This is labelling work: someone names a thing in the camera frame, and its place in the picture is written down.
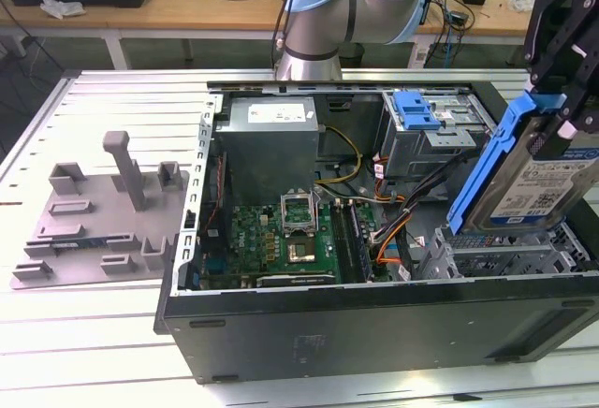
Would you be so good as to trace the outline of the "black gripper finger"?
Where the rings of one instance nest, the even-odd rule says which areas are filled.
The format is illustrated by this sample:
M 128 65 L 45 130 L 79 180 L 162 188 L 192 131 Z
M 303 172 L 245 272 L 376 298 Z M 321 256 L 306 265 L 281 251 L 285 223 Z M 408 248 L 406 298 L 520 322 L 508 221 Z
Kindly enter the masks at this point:
M 532 86 L 560 93 L 592 86 L 592 0 L 534 0 L 524 43 Z
M 570 50 L 577 55 L 576 71 L 564 90 L 558 136 L 573 139 L 577 132 L 598 132 L 598 10 L 589 14 Z

